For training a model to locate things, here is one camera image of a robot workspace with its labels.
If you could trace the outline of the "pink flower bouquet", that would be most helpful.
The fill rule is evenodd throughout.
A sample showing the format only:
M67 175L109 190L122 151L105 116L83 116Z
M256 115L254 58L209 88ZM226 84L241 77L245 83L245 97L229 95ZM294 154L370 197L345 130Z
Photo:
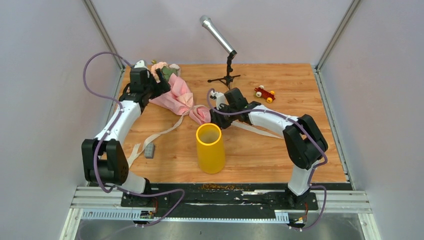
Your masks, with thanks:
M181 78L180 66L175 63L153 61L150 71L156 81L159 81L156 74L157 69L161 70L163 77L170 85L170 91L149 102L168 109L176 115L182 116L184 113L188 113L189 117L199 125L209 123L211 121L209 108L195 104L194 94L189 89L187 82Z

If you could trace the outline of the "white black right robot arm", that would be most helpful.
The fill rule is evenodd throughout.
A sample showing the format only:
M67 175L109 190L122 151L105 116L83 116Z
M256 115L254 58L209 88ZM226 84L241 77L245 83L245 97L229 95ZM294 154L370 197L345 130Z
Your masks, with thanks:
M289 159L294 167L287 184L286 204L298 209L311 190L312 176L317 167L328 162L328 143L312 116L283 114L257 102L248 102L238 88L225 93L211 88L207 92L211 123L227 129L238 121L261 127L279 135L285 142Z

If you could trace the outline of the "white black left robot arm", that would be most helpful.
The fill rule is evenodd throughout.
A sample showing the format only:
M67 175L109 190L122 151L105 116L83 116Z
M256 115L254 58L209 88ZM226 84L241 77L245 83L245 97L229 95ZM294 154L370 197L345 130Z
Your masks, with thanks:
M153 201L150 181L129 170L130 163L122 143L149 101L171 89L159 68L154 74L146 67L133 67L130 82L118 99L118 109L112 119L95 138L85 139L81 145L85 179L92 183L100 179L103 184L113 184L127 193L134 193L135 202L142 207Z

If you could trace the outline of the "white printed ribbon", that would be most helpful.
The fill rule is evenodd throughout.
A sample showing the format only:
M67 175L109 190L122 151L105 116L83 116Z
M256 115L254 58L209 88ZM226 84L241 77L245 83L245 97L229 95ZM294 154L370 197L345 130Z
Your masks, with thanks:
M141 144L141 143L135 144L133 149L132 149L130 156L127 159L128 160L128 166L129 167L132 166L133 162L145 151L145 148L147 147L148 144L153 142L155 139L157 139L161 135L167 134L167 133L173 131L174 129L178 128L182 124L184 117L191 114L192 112L196 112L198 108L206 108L207 110L209 110L209 108L206 107L205 105L202 105L202 104L194 105L194 106L190 107L187 111L185 111L181 115L181 117L178 119L178 121L171 128L164 130L162 132L158 132L158 133L150 135L149 137L147 137L144 140L143 144ZM258 135L277 138L277 139L283 139L283 137L281 137L281 136L274 135L274 134L266 132L264 130L259 130L259 129L253 127L253 126L250 126L250 125L246 125L246 124L242 124L242 123L238 123L238 122L234 122L231 125L235 126L237 128L249 131L249 132L253 132L253 133L258 134Z

